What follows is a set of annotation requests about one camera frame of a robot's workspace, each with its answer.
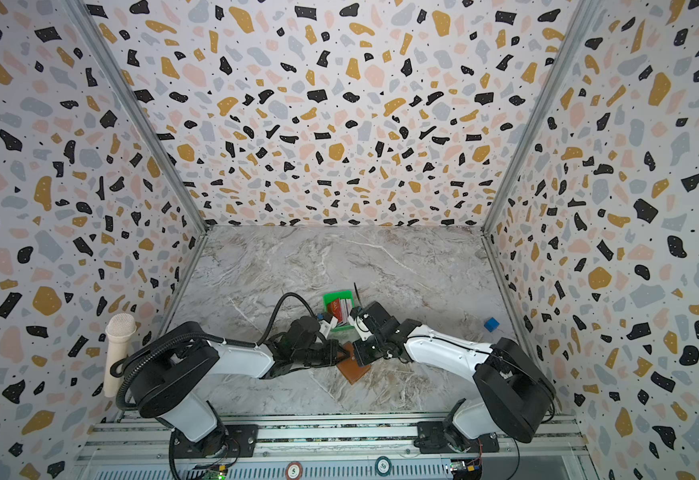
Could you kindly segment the stack of credit cards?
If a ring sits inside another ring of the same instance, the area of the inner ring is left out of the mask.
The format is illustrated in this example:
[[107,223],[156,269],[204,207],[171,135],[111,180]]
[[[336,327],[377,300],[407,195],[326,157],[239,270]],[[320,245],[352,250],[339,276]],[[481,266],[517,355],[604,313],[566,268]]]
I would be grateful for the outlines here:
[[351,323],[351,311],[353,311],[353,300],[347,298],[336,298],[327,303],[327,311],[332,317],[338,320],[338,326],[345,326]]

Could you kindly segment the green plastic card tray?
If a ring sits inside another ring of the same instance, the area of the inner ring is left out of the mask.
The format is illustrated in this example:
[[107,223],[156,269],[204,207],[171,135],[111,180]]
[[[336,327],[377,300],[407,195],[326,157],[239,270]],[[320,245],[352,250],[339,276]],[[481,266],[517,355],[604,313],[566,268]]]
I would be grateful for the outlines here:
[[330,292],[322,296],[326,319],[332,330],[351,327],[351,311],[355,308],[355,296],[351,290]]

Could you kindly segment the brown leather card holder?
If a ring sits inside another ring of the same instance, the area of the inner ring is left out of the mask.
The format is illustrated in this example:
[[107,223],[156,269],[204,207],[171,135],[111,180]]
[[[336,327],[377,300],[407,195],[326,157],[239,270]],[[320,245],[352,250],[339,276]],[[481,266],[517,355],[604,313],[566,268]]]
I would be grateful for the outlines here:
[[371,371],[371,366],[360,366],[355,355],[355,348],[351,342],[343,344],[342,348],[348,352],[347,358],[344,358],[337,364],[336,368],[351,385],[359,382],[363,376]]

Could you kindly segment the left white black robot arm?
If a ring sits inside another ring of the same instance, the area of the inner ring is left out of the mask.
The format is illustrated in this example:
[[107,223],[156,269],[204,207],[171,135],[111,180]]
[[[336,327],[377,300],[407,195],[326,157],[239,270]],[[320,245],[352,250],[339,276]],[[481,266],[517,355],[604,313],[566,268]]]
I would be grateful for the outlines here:
[[320,332],[320,322],[304,316],[289,330],[258,343],[205,332],[185,322],[131,355],[108,336],[104,391],[117,408],[154,418],[197,444],[225,434],[219,415],[194,394],[213,375],[238,375],[269,380],[307,369],[329,368],[351,358],[335,339]]

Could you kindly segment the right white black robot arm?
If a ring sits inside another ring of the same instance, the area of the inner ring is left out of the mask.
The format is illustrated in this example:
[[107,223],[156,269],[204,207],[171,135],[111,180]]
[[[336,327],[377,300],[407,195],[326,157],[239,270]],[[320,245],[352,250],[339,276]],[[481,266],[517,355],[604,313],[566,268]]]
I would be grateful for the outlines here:
[[529,443],[555,402],[551,382],[509,338],[493,344],[459,339],[417,320],[400,322],[376,301],[353,308],[351,324],[361,336],[353,342],[360,366],[397,359],[433,366],[475,384],[479,399],[457,401],[445,420],[423,428],[415,441],[423,453],[471,452],[481,437],[497,433]]

